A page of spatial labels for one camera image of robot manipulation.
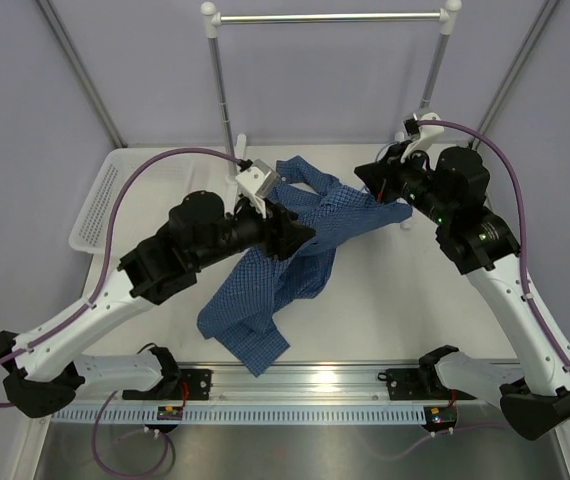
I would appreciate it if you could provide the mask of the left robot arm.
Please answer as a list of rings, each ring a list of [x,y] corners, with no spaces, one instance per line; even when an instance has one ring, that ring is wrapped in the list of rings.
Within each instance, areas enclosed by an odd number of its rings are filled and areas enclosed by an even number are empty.
[[[10,406],[30,418],[51,415],[78,395],[136,391],[173,396],[182,375],[171,352],[151,347],[134,355],[89,356],[86,349],[125,321],[161,305],[197,282],[204,268],[249,248],[286,260],[314,235],[296,213],[249,199],[225,210],[213,192],[197,191],[169,212],[167,222],[104,275],[96,295],[80,300],[24,334],[0,332],[3,387]]]

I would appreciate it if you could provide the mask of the blue plaid shirt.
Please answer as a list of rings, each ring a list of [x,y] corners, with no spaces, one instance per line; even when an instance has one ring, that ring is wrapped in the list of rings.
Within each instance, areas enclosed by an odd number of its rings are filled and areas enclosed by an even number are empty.
[[[300,156],[277,162],[276,171],[283,181],[270,200],[296,213],[315,236],[286,260],[270,259],[258,248],[248,250],[197,317],[201,335],[218,341],[254,376],[262,375],[289,347],[274,315],[295,300],[322,292],[337,248],[412,215],[409,205],[381,204]]]

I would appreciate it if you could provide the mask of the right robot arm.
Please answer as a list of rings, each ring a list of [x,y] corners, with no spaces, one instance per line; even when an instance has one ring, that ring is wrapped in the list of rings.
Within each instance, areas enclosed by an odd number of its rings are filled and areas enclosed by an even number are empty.
[[[355,168],[374,198],[403,199],[436,225],[444,255],[482,296],[518,358],[519,369],[474,359],[449,345],[419,360],[427,396],[467,394],[501,411],[523,438],[536,440],[570,419],[570,343],[522,273],[524,249],[485,205],[490,173],[474,150],[449,147],[434,167],[424,151],[394,145],[379,161]]]

